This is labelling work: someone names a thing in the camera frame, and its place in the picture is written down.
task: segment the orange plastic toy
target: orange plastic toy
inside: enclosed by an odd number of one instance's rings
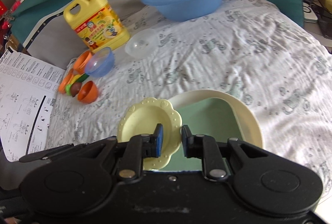
[[[85,104],[90,104],[96,101],[97,97],[97,86],[93,81],[88,81],[85,85],[82,86],[81,90],[79,91],[77,95],[77,100]]]
[[[62,80],[60,86],[59,86],[59,92],[61,94],[64,94],[66,92],[66,85],[70,82],[70,80],[74,77],[74,74],[73,74],[74,70],[73,69],[70,69],[67,76],[64,77],[64,79]]]
[[[74,70],[76,70],[77,73],[79,73],[79,74],[83,74],[85,65],[91,59],[91,57],[92,57],[92,53],[89,50],[82,53],[79,56],[79,58],[76,59],[76,61],[74,63],[74,66],[73,66]]]

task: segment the scalloped rim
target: scalloped rim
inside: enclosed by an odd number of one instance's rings
[[[181,144],[181,126],[182,126],[182,118],[181,115],[173,109],[171,102],[166,99],[156,99],[154,97],[148,97],[143,99],[140,103],[136,103],[132,105],[126,115],[120,120],[117,125],[117,140],[119,142],[125,142],[127,140],[122,139],[122,131],[123,127],[126,124],[128,118],[140,108],[146,106],[155,106],[164,110],[167,115],[170,117],[171,125],[172,125],[172,133],[171,138],[169,140],[169,144],[166,148],[162,148],[161,156],[159,158],[148,158],[143,160],[143,168],[145,170],[153,170],[153,169],[162,169],[164,168],[170,161],[172,154],[174,154],[180,148]]]

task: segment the clear plastic container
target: clear plastic container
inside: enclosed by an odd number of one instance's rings
[[[145,29],[132,36],[124,50],[130,56],[142,59],[152,54],[159,44],[160,40],[155,29]]]
[[[96,52],[85,66],[85,73],[92,77],[103,77],[111,71],[115,58],[110,47]]]

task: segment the bed sheet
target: bed sheet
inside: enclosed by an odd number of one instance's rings
[[[183,23],[149,6],[127,18],[131,34],[156,29],[158,49],[142,60],[126,55],[124,46],[116,49],[114,69],[94,79],[100,96],[90,105],[58,94],[47,148],[116,135],[126,109],[145,97],[219,90],[242,100],[256,115],[265,149],[317,172],[324,184],[322,201],[328,199],[331,55],[272,3],[223,1],[213,14]]]

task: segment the bottle label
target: bottle label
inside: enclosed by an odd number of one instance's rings
[[[118,15],[109,4],[75,28],[76,34],[91,49],[97,49],[123,31]]]

